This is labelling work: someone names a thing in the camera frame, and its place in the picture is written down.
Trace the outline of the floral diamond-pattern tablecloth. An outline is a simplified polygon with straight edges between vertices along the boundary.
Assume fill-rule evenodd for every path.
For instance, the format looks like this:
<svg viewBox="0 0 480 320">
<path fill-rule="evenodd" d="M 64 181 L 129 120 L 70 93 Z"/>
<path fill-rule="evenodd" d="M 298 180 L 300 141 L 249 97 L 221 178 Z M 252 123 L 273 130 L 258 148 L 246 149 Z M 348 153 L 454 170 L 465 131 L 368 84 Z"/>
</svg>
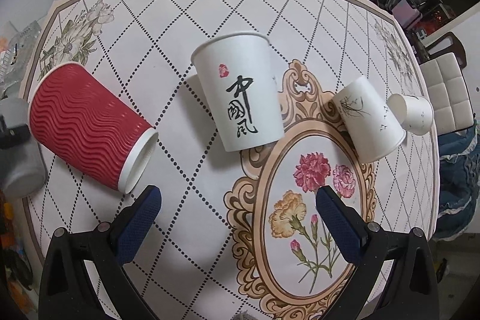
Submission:
<svg viewBox="0 0 480 320">
<path fill-rule="evenodd" d="M 228 153 L 191 54 L 234 32 L 270 40 L 285 114 L 273 145 Z M 360 76 L 383 98 L 425 96 L 425 81 L 395 19 L 367 0 L 58 0 L 25 77 L 31 98 L 49 66 L 71 59 L 159 133 L 137 187 L 124 195 L 49 150 L 46 186 L 25 202 L 44 256 L 55 229 L 89 231 L 149 184 L 163 205 L 126 272 L 161 319 L 316 319 L 352 266 L 315 211 L 312 191 L 351 191 L 349 205 L 383 228 L 433 235 L 439 208 L 435 132 L 408 135 L 360 164 L 332 95 Z"/>
</svg>

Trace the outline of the red ripple paper cup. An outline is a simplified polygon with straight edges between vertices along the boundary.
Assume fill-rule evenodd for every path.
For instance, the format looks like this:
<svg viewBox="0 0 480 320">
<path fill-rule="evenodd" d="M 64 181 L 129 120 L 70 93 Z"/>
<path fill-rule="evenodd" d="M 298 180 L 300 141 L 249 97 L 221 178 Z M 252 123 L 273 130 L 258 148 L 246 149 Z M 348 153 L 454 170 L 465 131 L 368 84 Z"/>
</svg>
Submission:
<svg viewBox="0 0 480 320">
<path fill-rule="evenodd" d="M 157 131 L 77 62 L 48 71 L 28 125 L 43 146 L 102 185 L 131 193 L 155 150 Z"/>
</svg>

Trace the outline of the pink suitcase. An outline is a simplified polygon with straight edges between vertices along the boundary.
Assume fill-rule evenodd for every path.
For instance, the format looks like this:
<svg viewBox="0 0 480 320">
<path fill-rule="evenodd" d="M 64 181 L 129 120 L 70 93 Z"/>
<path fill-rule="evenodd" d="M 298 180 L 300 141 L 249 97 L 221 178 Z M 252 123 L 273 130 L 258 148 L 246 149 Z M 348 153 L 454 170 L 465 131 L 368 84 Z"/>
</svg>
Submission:
<svg viewBox="0 0 480 320">
<path fill-rule="evenodd" d="M 419 9 L 417 9 L 410 0 L 399 1 L 392 8 L 391 12 L 400 26 L 405 30 L 413 28 L 422 18 L 422 13 L 420 13 Z"/>
</svg>

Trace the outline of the white padded chair right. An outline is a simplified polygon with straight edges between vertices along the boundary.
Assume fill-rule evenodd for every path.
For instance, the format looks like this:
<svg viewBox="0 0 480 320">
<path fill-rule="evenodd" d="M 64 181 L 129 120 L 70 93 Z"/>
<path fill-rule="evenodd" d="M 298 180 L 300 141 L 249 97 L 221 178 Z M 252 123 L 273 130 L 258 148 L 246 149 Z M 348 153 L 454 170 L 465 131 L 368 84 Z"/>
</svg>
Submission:
<svg viewBox="0 0 480 320">
<path fill-rule="evenodd" d="M 439 136 L 473 126 L 474 114 L 465 78 L 449 52 L 420 65 Z"/>
</svg>

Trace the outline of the clear glass ashtray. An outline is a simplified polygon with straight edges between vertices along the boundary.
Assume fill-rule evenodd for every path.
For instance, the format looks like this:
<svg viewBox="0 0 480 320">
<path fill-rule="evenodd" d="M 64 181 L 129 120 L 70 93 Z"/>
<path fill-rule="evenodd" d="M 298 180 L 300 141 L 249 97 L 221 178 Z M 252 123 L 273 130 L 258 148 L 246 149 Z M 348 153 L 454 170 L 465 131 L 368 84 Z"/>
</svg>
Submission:
<svg viewBox="0 0 480 320">
<path fill-rule="evenodd" d="M 41 34 L 38 21 L 32 21 L 22 32 L 18 32 L 1 55 L 1 98 L 8 90 L 24 78 L 37 39 Z"/>
</svg>

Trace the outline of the small white paper cup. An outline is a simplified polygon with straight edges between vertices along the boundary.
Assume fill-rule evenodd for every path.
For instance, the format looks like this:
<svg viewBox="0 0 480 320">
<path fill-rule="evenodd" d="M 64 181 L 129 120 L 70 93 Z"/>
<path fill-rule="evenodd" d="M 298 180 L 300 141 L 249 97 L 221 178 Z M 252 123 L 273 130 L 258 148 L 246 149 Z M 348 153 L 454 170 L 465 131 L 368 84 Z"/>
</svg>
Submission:
<svg viewBox="0 0 480 320">
<path fill-rule="evenodd" d="M 424 97 L 392 94 L 386 101 L 401 127 L 417 136 L 431 131 L 434 109 Z"/>
</svg>

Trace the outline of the dark wooden chair right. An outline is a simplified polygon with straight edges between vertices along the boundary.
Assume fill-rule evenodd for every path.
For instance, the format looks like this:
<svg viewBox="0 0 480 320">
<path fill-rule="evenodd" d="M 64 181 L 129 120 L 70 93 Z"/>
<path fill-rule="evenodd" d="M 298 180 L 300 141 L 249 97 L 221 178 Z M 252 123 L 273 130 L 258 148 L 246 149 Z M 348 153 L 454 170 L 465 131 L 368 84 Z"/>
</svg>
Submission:
<svg viewBox="0 0 480 320">
<path fill-rule="evenodd" d="M 467 56 L 465 47 L 460 39 L 453 33 L 447 32 L 430 44 L 425 40 L 421 42 L 422 50 L 418 55 L 420 64 L 428 62 L 431 59 L 438 58 L 444 54 L 453 53 L 461 70 L 467 66 Z"/>
</svg>

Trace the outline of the grey ribbed cup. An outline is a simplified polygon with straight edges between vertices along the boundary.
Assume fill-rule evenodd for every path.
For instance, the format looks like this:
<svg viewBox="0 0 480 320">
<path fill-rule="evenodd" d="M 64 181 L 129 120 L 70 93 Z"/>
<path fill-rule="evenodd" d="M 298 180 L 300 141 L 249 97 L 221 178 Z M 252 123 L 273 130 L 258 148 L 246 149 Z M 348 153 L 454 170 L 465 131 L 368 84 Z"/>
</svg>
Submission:
<svg viewBox="0 0 480 320">
<path fill-rule="evenodd" d="M 47 180 L 40 146 L 28 127 L 28 109 L 18 97 L 1 100 L 1 130 L 10 138 L 1 141 L 1 191 L 8 200 L 35 193 Z"/>
</svg>

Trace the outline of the white calligraphy paper cup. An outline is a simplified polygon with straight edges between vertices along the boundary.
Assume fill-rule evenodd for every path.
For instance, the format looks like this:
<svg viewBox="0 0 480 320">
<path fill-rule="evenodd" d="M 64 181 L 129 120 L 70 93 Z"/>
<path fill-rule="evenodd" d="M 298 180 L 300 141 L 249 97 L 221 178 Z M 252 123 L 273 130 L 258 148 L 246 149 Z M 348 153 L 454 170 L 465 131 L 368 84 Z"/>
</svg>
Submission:
<svg viewBox="0 0 480 320">
<path fill-rule="evenodd" d="M 235 152 L 283 138 L 270 43 L 258 32 L 204 42 L 191 54 L 224 149 Z"/>
</svg>

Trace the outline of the blue ruffled fabric pile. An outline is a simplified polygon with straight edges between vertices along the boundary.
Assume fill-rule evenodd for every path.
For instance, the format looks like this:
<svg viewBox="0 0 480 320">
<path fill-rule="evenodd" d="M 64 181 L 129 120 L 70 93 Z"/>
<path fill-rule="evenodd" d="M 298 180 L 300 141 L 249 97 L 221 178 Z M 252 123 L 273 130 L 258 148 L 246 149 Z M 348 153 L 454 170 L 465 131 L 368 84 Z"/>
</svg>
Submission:
<svg viewBox="0 0 480 320">
<path fill-rule="evenodd" d="M 439 213 L 435 241 L 453 241 L 472 222 L 479 201 L 479 125 L 439 141 Z"/>
</svg>

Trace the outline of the white grass-print paper cup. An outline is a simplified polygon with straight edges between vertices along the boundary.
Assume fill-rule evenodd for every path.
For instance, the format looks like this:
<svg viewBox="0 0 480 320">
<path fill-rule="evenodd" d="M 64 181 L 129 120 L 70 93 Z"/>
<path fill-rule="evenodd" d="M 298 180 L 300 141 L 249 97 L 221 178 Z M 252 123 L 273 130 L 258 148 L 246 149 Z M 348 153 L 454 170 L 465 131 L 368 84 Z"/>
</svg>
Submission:
<svg viewBox="0 0 480 320">
<path fill-rule="evenodd" d="M 373 163 L 391 154 L 406 131 L 365 76 L 336 93 L 333 102 L 362 163 Z"/>
</svg>

